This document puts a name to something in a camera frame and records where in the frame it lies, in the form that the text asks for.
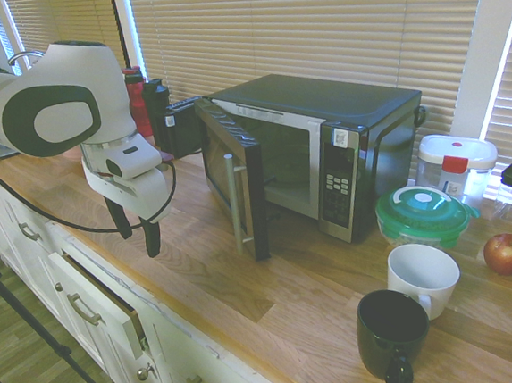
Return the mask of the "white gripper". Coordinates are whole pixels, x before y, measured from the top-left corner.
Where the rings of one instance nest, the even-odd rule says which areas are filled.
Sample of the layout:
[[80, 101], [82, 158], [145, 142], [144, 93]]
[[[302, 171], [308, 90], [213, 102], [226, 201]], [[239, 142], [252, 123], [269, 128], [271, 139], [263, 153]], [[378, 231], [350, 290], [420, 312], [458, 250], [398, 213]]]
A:
[[158, 221], [164, 218], [171, 206], [166, 205], [169, 198], [169, 188], [165, 177], [157, 168], [144, 172], [132, 179], [105, 177], [96, 175], [82, 159], [82, 167], [88, 185], [99, 195], [105, 197], [106, 207], [123, 239], [131, 236], [131, 227], [124, 209], [138, 215], [140, 226], [144, 232], [147, 255], [155, 258], [160, 253], [161, 237]]

